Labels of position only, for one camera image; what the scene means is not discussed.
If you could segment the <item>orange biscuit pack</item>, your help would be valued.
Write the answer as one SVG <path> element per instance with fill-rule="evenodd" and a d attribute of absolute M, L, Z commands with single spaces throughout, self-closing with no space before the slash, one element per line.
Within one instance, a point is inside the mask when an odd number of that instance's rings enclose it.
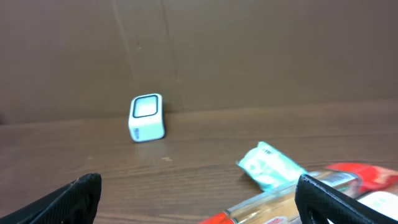
<path fill-rule="evenodd" d="M 309 175 L 354 199 L 374 191 L 393 188 L 397 184 L 396 170 L 354 162 L 330 164 Z M 300 223 L 294 202 L 295 188 L 296 185 L 293 184 L 263 192 L 200 224 Z"/>

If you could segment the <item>beige brown snack pouch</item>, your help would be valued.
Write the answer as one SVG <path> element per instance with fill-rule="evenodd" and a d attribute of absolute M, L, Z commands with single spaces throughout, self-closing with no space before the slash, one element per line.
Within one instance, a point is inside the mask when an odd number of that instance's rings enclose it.
<path fill-rule="evenodd" d="M 377 191 L 358 199 L 361 204 L 397 221 L 397 195 Z"/>

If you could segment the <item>teal snack packet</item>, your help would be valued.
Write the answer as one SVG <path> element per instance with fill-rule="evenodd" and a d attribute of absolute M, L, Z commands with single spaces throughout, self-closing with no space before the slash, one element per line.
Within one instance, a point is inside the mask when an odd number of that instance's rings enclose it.
<path fill-rule="evenodd" d="M 261 141 L 236 162 L 245 173 L 267 192 L 271 189 L 296 184 L 302 174 L 307 174 L 302 166 L 270 144 Z"/>

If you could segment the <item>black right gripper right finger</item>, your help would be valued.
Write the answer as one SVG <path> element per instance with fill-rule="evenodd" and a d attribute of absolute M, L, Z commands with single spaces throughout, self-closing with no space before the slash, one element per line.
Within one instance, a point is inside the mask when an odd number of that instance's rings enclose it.
<path fill-rule="evenodd" d="M 303 224 L 397 224 L 396 220 L 307 174 L 298 179 L 295 204 Z"/>

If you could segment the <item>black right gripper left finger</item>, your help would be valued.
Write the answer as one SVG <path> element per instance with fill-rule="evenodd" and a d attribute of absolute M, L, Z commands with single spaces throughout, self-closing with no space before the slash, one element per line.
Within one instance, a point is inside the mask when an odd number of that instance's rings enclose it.
<path fill-rule="evenodd" d="M 1 224 L 93 224 L 101 198 L 99 173 L 85 174 L 1 218 Z"/>

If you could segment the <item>white barcode scanner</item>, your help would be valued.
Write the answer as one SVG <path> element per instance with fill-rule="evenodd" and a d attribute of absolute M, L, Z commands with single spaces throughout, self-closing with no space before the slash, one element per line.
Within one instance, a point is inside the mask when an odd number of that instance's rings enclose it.
<path fill-rule="evenodd" d="M 151 93 L 131 101 L 128 128 L 134 142 L 147 142 L 165 136 L 163 97 Z"/>

